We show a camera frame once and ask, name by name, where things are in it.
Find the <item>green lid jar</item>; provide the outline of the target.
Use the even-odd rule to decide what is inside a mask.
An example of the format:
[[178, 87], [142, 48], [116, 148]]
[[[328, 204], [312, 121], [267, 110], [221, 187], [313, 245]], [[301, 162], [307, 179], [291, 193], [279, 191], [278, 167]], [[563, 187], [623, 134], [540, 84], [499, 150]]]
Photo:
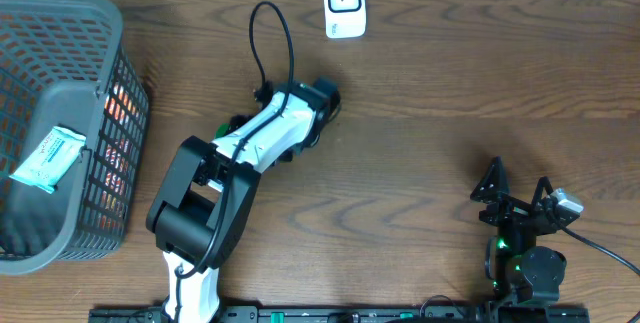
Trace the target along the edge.
[[218, 139], [218, 138], [224, 137], [225, 135], [228, 134], [229, 128], [230, 128], [229, 123], [221, 124], [216, 130], [214, 138]]

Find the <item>grey plastic mesh basket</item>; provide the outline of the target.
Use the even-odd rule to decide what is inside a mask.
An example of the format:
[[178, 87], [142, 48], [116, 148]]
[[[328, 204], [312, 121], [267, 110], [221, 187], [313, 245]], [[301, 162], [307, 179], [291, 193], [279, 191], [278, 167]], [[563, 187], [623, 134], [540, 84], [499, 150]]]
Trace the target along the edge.
[[[1, 272], [93, 260], [124, 240], [150, 104], [109, 0], [1, 0]], [[85, 145], [52, 192], [14, 171], [55, 127]]]

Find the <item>teal wet wipes pack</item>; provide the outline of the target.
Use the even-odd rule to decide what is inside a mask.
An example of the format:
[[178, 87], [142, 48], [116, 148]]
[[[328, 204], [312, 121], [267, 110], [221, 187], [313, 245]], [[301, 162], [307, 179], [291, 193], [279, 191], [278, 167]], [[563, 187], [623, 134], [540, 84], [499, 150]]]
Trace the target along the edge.
[[84, 135], [55, 126], [10, 178], [53, 194], [85, 145]]

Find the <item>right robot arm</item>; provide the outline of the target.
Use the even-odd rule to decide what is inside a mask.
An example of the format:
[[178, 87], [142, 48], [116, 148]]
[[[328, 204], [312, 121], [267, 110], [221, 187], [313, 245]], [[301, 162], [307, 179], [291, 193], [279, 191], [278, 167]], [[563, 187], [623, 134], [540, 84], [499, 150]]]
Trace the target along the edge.
[[486, 249], [485, 274], [494, 281], [495, 299], [488, 309], [546, 307], [559, 300], [566, 258], [537, 243], [578, 218], [584, 206], [562, 188], [554, 189], [548, 178], [539, 179], [532, 201], [510, 195], [506, 169], [495, 157], [470, 195], [486, 208], [479, 220], [497, 228]]

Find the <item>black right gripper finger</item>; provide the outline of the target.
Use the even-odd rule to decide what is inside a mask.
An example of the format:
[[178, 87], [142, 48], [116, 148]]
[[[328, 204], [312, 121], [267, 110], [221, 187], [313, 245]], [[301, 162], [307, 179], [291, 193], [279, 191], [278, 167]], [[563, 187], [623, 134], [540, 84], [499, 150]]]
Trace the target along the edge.
[[546, 176], [541, 177], [536, 185], [531, 204], [533, 206], [545, 206], [553, 191], [549, 178]]
[[508, 194], [509, 185], [502, 159], [494, 157], [485, 175], [470, 194], [470, 199], [482, 203], [496, 203]]

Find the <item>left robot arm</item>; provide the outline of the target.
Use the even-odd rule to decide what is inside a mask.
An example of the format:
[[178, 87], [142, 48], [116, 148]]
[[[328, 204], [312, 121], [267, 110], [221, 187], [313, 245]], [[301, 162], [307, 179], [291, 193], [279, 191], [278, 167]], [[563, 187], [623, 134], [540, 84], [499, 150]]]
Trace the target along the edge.
[[214, 318], [219, 269], [240, 241], [262, 174], [313, 147], [340, 106], [327, 78], [265, 84], [257, 98], [257, 115], [234, 117], [211, 142], [191, 136], [179, 146], [149, 209], [146, 227], [168, 266], [169, 322]]

